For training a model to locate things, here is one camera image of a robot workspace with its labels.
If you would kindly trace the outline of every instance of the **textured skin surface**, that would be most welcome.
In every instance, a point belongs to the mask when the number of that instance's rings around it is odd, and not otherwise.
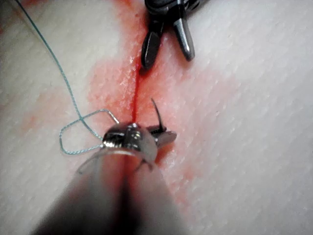
[[[191,234],[313,234],[312,1],[209,1],[188,20],[195,60],[166,33],[137,89],[142,2],[25,3],[83,114],[130,120],[135,105],[136,120],[155,124],[156,100],[179,134],[158,164]],[[91,154],[61,153],[58,132],[76,119],[65,84],[16,5],[0,4],[0,234],[19,235]],[[89,122],[98,133],[111,125]],[[82,125],[65,141],[98,144]]]

